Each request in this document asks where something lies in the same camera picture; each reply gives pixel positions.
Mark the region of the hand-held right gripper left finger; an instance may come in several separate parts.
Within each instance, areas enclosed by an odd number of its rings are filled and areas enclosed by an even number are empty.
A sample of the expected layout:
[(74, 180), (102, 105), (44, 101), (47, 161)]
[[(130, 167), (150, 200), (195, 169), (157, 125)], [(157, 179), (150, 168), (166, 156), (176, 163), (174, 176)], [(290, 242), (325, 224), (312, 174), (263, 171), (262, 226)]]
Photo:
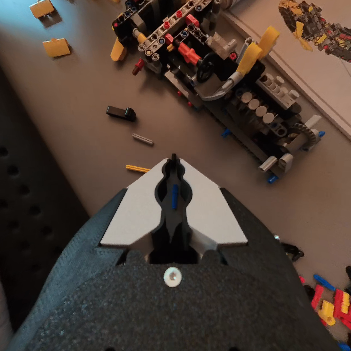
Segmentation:
[(157, 245), (170, 171), (171, 160), (164, 159), (127, 187), (101, 245)]

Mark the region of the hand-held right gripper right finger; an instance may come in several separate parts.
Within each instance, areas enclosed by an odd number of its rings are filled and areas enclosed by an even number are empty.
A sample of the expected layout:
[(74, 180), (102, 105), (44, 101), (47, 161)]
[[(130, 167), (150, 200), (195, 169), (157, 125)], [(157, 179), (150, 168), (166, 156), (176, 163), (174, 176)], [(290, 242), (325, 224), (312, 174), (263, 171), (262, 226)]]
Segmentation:
[(247, 237), (230, 209), (220, 187), (188, 162), (180, 159), (183, 179), (190, 186), (186, 219), (191, 229), (190, 246), (196, 252), (224, 246), (246, 245)]

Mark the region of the lego car chassis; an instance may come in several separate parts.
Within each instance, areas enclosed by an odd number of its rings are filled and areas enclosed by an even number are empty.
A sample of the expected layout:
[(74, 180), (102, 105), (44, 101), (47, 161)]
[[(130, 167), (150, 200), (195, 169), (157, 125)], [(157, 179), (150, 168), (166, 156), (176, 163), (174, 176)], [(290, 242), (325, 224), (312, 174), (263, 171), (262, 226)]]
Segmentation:
[(194, 109), (205, 108), (268, 173), (269, 183), (286, 174), (298, 152), (312, 150), (325, 135), (315, 129), (321, 116), (302, 121), (299, 93), (262, 62), (279, 37), (268, 29), (256, 42), (248, 37), (226, 41), (216, 32), (222, 1), (129, 0), (112, 22), (114, 61), (124, 59), (127, 45), (138, 42), (143, 68), (165, 77)]

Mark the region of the pile of red blue lego pins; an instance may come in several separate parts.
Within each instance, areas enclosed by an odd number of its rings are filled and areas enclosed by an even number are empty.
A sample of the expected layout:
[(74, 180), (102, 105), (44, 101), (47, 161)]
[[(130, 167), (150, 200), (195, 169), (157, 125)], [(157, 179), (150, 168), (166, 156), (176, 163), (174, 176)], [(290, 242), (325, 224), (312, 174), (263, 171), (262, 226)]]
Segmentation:
[(350, 251), (347, 257), (324, 255), (322, 265), (307, 269), (305, 252), (299, 247), (280, 243), (291, 261), (309, 304), (318, 320), (338, 343), (340, 350), (350, 350)]

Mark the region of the lego instruction booklet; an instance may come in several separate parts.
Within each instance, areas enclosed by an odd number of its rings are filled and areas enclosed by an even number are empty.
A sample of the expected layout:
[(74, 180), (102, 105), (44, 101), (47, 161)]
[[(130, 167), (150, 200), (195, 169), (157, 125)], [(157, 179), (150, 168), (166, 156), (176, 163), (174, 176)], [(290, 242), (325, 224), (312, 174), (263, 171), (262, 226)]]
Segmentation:
[(256, 42), (274, 28), (268, 59), (350, 139), (350, 1), (224, 1), (223, 16)]

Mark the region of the yellow lego panel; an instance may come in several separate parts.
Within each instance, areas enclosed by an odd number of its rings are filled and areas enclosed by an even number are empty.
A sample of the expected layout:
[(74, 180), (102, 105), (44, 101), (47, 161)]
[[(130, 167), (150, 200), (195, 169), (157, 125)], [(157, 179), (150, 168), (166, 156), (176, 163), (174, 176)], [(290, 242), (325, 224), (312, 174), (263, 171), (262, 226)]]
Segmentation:
[(30, 5), (29, 8), (36, 19), (50, 15), (55, 11), (55, 7), (50, 0), (37, 0), (37, 2)]

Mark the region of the grey lego axle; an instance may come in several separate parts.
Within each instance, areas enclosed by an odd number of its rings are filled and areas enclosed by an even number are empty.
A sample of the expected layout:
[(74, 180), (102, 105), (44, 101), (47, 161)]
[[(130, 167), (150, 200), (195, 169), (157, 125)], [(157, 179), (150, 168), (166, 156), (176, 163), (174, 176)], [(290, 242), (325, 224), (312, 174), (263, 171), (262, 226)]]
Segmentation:
[(132, 134), (132, 138), (134, 138), (135, 140), (137, 140), (139, 142), (145, 143), (149, 146), (154, 145), (154, 142), (151, 139), (145, 138), (145, 137), (138, 135), (138, 134), (135, 134), (135, 133)]

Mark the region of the black angled lego piece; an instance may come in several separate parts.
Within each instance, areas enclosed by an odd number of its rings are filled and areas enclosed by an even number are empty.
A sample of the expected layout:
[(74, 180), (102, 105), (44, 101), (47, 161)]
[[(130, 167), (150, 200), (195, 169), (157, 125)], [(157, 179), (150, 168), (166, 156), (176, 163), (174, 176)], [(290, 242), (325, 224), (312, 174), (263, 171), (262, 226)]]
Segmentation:
[(132, 108), (129, 107), (127, 107), (126, 109), (121, 109), (113, 106), (108, 106), (106, 114), (110, 117), (119, 118), (130, 122), (135, 122), (137, 119), (136, 113)]

